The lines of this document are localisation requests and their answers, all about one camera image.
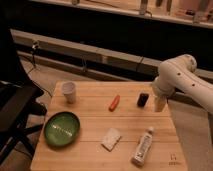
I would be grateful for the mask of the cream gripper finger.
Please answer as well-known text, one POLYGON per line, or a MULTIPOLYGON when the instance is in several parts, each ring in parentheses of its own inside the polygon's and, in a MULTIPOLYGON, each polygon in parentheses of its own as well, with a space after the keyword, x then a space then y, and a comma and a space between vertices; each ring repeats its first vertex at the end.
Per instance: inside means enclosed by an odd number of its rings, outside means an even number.
POLYGON ((154 99, 154 108, 156 112, 161 112, 165 105, 166 105, 167 99, 165 97, 155 97, 154 99))

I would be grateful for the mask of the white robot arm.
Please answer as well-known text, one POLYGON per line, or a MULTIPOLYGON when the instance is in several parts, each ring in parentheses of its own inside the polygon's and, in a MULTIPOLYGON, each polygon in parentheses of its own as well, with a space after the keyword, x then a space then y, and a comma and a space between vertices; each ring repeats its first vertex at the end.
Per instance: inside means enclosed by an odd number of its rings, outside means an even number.
POLYGON ((179 89, 213 115, 213 84, 196 76, 196 68, 195 58, 188 54, 161 62, 153 92, 157 97, 171 97, 179 89))

